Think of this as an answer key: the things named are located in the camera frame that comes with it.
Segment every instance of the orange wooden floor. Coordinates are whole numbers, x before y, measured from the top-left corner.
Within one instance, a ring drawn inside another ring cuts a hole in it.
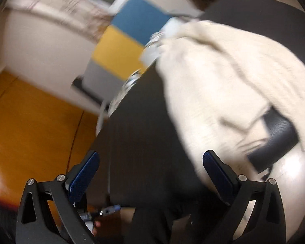
[[[28,179],[49,181],[78,164],[97,116],[8,72],[0,74],[0,201],[18,207]]]

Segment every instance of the metal screw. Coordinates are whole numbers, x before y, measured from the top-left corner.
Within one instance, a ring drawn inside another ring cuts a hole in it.
[[[239,180],[242,182],[245,182],[247,180],[246,176],[241,174],[240,176],[238,176]]]
[[[34,182],[35,182],[34,179],[29,179],[29,180],[27,181],[27,184],[28,184],[28,185],[32,185]]]
[[[57,181],[58,181],[58,182],[62,182],[64,179],[65,179],[65,176],[64,176],[63,174],[60,174],[60,175],[57,177]]]
[[[269,183],[271,183],[272,185],[275,185],[277,182],[275,179],[270,178],[269,179]]]

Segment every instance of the blue panel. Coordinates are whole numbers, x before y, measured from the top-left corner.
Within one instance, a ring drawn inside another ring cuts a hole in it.
[[[99,162],[99,154],[95,151],[78,172],[76,178],[70,183],[68,199],[71,203],[76,203],[81,200],[90,181],[99,168]]]
[[[170,19],[146,0],[129,0],[111,24],[145,46]]]

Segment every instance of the gray panel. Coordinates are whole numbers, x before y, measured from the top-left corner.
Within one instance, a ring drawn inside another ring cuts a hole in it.
[[[90,60],[82,86],[85,90],[110,103],[120,91],[123,83],[124,81]]]

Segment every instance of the floor seam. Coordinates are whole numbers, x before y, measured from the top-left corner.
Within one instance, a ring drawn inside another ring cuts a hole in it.
[[[2,92],[2,94],[0,94],[0,99],[2,98],[2,96],[5,94],[5,92],[11,87],[11,85],[17,80],[18,78],[16,77],[11,83],[9,83],[9,85],[7,86],[7,88],[5,88],[5,90]]]
[[[83,116],[84,116],[84,113],[85,113],[85,111],[83,111],[82,114],[81,114],[81,117],[80,117],[78,126],[77,126],[77,128],[76,128],[76,132],[75,132],[75,134],[74,134],[74,138],[73,138],[72,145],[71,145],[71,149],[70,149],[69,159],[68,159],[68,163],[67,163],[66,174],[67,174],[68,171],[69,171],[69,165],[70,165],[72,150],[73,150],[73,147],[74,147],[74,142],[75,142],[75,140],[76,140],[77,133],[78,133],[78,129],[79,129],[79,127],[80,127],[80,123],[81,123],[81,120],[82,120],[82,118],[83,118]]]

